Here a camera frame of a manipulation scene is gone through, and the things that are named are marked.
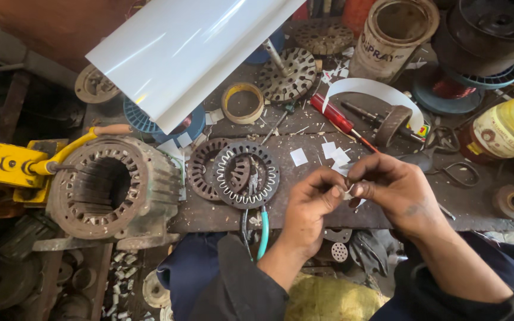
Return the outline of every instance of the masking tape roll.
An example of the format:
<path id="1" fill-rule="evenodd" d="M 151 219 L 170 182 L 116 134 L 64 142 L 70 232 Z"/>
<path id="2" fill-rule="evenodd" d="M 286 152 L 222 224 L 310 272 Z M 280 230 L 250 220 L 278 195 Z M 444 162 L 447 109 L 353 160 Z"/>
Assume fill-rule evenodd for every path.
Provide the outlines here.
<path id="1" fill-rule="evenodd" d="M 251 91 L 257 96 L 257 99 L 259 99 L 259 106 L 250 114 L 245 116 L 233 116 L 228 110 L 227 110 L 227 103 L 229 102 L 229 99 L 231 96 L 233 96 L 234 93 L 239 91 Z M 225 92 L 222 96 L 222 110 L 225 116 L 231 120 L 232 122 L 240 125 L 246 125 L 250 124 L 259 117 L 261 117 L 261 113 L 263 112 L 263 94 L 261 91 L 257 88 L 254 84 L 249 84 L 248 82 L 237 82 L 235 84 L 232 84 L 231 86 L 227 87 Z"/>

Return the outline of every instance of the wooden handle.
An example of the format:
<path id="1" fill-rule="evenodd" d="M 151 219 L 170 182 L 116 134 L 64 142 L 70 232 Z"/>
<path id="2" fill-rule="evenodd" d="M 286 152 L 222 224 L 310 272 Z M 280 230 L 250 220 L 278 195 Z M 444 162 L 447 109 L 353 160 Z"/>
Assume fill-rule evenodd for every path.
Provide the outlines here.
<path id="1" fill-rule="evenodd" d="M 132 126 L 126 124 L 114 124 L 105 127 L 95 127 L 94 134 L 101 135 L 126 135 L 132 133 Z"/>

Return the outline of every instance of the yellow plastic container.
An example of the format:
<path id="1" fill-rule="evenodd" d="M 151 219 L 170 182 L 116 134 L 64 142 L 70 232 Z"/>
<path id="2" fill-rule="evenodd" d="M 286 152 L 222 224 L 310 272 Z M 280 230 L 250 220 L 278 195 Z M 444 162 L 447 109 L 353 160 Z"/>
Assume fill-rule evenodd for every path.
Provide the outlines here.
<path id="1" fill-rule="evenodd" d="M 473 161 L 514 157 L 514 99 L 492 107 L 463 133 L 461 152 Z"/>

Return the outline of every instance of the human hand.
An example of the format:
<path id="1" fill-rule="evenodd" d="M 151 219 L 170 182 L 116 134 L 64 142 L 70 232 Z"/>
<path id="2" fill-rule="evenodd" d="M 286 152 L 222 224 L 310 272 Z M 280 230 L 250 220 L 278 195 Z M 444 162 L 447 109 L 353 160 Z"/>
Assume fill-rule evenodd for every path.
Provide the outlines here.
<path id="1" fill-rule="evenodd" d="M 392 225 L 409 239 L 451 230 L 418 166 L 378 153 L 356 162 L 348 178 L 355 183 L 351 194 L 382 206 Z"/>
<path id="2" fill-rule="evenodd" d="M 345 189 L 344 177 L 326 166 L 297 183 L 291 189 L 277 243 L 285 244 L 303 262 L 310 259 L 322 243 L 323 216 L 338 207 Z"/>

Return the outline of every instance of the paint can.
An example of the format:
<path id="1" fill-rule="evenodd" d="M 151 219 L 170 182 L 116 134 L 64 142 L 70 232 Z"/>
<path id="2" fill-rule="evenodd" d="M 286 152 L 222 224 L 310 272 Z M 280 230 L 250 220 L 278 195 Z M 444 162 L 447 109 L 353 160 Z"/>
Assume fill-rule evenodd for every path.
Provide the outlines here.
<path id="1" fill-rule="evenodd" d="M 350 59 L 350 77 L 389 84 L 439 21 L 439 10 L 429 0 L 376 1 Z"/>

